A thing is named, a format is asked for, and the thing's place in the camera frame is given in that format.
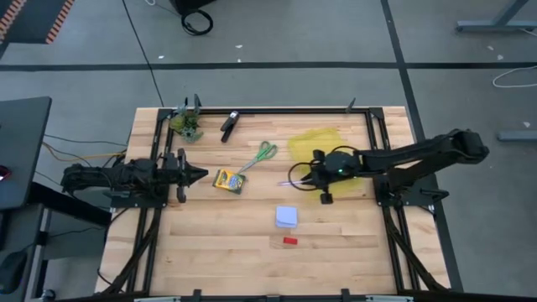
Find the black metal frame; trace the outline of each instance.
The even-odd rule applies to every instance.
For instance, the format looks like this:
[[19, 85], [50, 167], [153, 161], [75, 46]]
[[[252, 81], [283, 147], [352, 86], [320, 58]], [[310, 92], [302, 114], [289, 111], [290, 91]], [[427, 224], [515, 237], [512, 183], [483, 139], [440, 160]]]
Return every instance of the black metal frame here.
[[[239, 109], [227, 109], [227, 108], [206, 108], [201, 114], [204, 115], [223, 115], [227, 116], [231, 111], [238, 111], [240, 114], [341, 114], [346, 113], [345, 107], [318, 107], [318, 108], [302, 108], [302, 107], [287, 107], [287, 108], [239, 108]], [[378, 148], [378, 142], [375, 135], [375, 130], [373, 126], [373, 121], [378, 121], [380, 136], [382, 139], [382, 147], [389, 149], [389, 137], [388, 129], [386, 128], [386, 122], [384, 120], [383, 109], [381, 107], [371, 107], [371, 108], [353, 108], [350, 111], [351, 114], [364, 114], [366, 124], [368, 127], [368, 138], [371, 144], [371, 148]], [[151, 159], [157, 159], [157, 153], [159, 149], [160, 134], [162, 132], [162, 127], [164, 125], [164, 120], [167, 117], [171, 117], [174, 114], [173, 109], [162, 108], [159, 109], [157, 114], [157, 122], [155, 125], [154, 131], [154, 140], [151, 148]], [[168, 134], [166, 136], [166, 143], [164, 146], [164, 151], [169, 152], [171, 149], [171, 144], [173, 141], [173, 131], [168, 129]], [[432, 182], [427, 182], [427, 185], [435, 185], [435, 179]], [[462, 292], [453, 292], [442, 290], [441, 286], [439, 288], [434, 288], [432, 291], [423, 291], [420, 290], [420, 280], [418, 272], [421, 272], [422, 275], [427, 274], [425, 267], [421, 264], [420, 260], [412, 252], [409, 229], [406, 221], [406, 215], [404, 213], [403, 204], [392, 204], [386, 203], [383, 196], [378, 196], [378, 204], [382, 208], [384, 224], [386, 226], [386, 234], [388, 239], [388, 248], [390, 252], [390, 258], [392, 262], [392, 268], [394, 271], [394, 283], [397, 289], [397, 295], [404, 301], [454, 301], [454, 300], [464, 300], [464, 301], [537, 301], [537, 299], [531, 298], [520, 298], [520, 297], [509, 297], [509, 296], [497, 296], [497, 295], [486, 295], [486, 294], [465, 294]], [[399, 221], [399, 229], [395, 226], [394, 220], [392, 218], [391, 208], [394, 208], [395, 213], [397, 214]], [[161, 217], [161, 209], [154, 209], [154, 216], [152, 221], [152, 226], [156, 226], [155, 233], [158, 233], [158, 227]], [[64, 299], [61, 301], [68, 302], [116, 302], [116, 301], [133, 301], [134, 299], [147, 298], [149, 297], [151, 280], [153, 277], [153, 268], [154, 268], [154, 258], [156, 252], [156, 243], [158, 236], [153, 236], [150, 239], [149, 244], [144, 244], [146, 242], [142, 241], [143, 233], [145, 229], [145, 223], [148, 216], [147, 209], [140, 209], [140, 216], [138, 219], [138, 230], [135, 237], [134, 252], [135, 254], [141, 255], [144, 253], [146, 248], [149, 249], [148, 258], [146, 262], [146, 268], [143, 277], [143, 289], [142, 291], [134, 291], [136, 284], [136, 275], [137, 268], [136, 265], [131, 271], [128, 278], [128, 285], [125, 293], [105, 293], [99, 294], [92, 297], [84, 297], [78, 299]], [[435, 221], [438, 223], [439, 218], [443, 216], [443, 212], [437, 212], [435, 214]], [[451, 239], [449, 238], [449, 233], [440, 232], [439, 227], [439, 238], [441, 240], [441, 245], [451, 246]], [[407, 258], [407, 265], [409, 266], [409, 276], [412, 289], [406, 289], [404, 287], [403, 274], [401, 272], [398, 249], [397, 246], [401, 248], [401, 251], [404, 252]], [[449, 270], [450, 264], [446, 262], [446, 267]], [[381, 301], [384, 296], [375, 296], [375, 295], [351, 295], [348, 289], [341, 289], [341, 294], [339, 295], [288, 295], [288, 296], [202, 296], [200, 289], [195, 289], [192, 296], [180, 296], [178, 299], [184, 302], [352, 302], [352, 301]], [[393, 298], [397, 296], [389, 296], [390, 301], [393, 301]], [[173, 299], [163, 299], [162, 302], [172, 302]]]

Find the orange and black striped tape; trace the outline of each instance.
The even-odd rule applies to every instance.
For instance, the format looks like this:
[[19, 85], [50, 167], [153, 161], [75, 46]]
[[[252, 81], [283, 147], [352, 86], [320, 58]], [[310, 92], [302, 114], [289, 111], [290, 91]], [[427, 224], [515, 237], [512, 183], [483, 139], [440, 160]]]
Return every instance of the orange and black striped tape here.
[[52, 25], [49, 34], [47, 34], [47, 39], [45, 40], [47, 44], [52, 44], [52, 42], [54, 42], [54, 40], [60, 33], [61, 24], [63, 24], [65, 19], [67, 18], [67, 14], [69, 13], [70, 8], [73, 6], [74, 2], [75, 0], [65, 0], [64, 6], [61, 7], [58, 17], [54, 21], [54, 24]]
[[0, 18], [0, 43], [6, 39], [9, 28], [13, 25], [13, 22], [15, 22], [15, 18], [23, 9], [26, 1], [27, 0], [13, 0], [6, 10], [6, 13]]

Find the white cable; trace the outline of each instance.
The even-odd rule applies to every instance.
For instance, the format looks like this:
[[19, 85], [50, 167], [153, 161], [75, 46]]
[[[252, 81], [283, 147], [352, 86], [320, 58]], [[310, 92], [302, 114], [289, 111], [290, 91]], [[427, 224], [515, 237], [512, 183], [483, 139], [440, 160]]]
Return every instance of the white cable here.
[[[521, 30], [523, 32], [525, 32], [526, 34], [531, 34], [531, 35], [537, 37], [537, 34], [529, 32], [526, 29], [521, 29]], [[496, 84], [496, 81], [498, 81], [499, 79], [503, 78], [504, 76], [506, 76], [508, 74], [512, 74], [512, 73], [514, 73], [516, 71], [520, 71], [520, 70], [532, 70], [532, 69], [535, 69], [535, 68], [537, 68], [537, 66], [517, 68], [517, 69], [510, 70], [508, 72], [504, 72], [501, 75], [498, 75], [497, 77], [494, 78], [493, 86], [496, 87], [496, 88], [529, 88], [529, 87], [537, 87], [537, 83], [535, 83], [535, 84], [527, 84], [527, 85], [498, 85], [498, 84]]]

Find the small plant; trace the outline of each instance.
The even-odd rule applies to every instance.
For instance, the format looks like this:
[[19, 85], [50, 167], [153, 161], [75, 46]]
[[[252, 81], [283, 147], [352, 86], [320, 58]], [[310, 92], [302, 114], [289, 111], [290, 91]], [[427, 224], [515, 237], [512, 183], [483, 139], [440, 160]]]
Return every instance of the small plant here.
[[194, 110], [188, 111], [188, 97], [185, 99], [185, 105], [175, 110], [175, 117], [169, 121], [169, 127], [176, 131], [187, 143], [195, 143], [203, 136], [203, 132], [197, 132], [198, 120], [200, 119], [201, 102], [198, 95], [194, 95]]

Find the desk leg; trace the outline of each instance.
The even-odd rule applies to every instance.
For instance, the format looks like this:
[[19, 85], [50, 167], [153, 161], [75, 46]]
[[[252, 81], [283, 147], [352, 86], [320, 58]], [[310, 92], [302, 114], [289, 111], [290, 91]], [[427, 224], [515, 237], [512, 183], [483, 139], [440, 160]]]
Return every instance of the desk leg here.
[[32, 183], [29, 202], [40, 203], [52, 211], [73, 216], [74, 218], [88, 221], [101, 227], [107, 227], [112, 218], [110, 212], [58, 193], [38, 183]]
[[537, 22], [511, 21], [511, 19], [526, 5], [529, 0], [513, 0], [500, 14], [491, 21], [459, 21], [456, 30], [462, 31], [505, 31], [537, 28]]

